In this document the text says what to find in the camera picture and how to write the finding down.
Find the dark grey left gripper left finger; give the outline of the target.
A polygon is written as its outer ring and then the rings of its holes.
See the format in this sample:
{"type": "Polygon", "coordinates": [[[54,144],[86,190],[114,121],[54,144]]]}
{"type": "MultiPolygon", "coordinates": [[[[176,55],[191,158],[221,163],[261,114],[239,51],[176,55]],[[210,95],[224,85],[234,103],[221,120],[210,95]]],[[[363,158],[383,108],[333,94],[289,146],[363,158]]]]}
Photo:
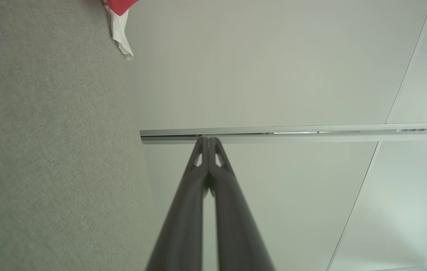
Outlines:
{"type": "Polygon", "coordinates": [[[203,198],[208,139],[193,148],[148,261],[147,271],[200,271],[203,264],[203,198]]]}

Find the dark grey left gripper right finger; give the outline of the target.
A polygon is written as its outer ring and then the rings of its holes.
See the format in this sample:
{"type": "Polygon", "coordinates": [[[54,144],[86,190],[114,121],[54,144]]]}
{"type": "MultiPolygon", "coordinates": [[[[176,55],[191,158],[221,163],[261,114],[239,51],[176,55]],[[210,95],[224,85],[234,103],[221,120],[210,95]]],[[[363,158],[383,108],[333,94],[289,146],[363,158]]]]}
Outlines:
{"type": "Polygon", "coordinates": [[[221,271],[273,271],[274,265],[220,140],[209,138],[210,191],[215,198],[221,271]]]}

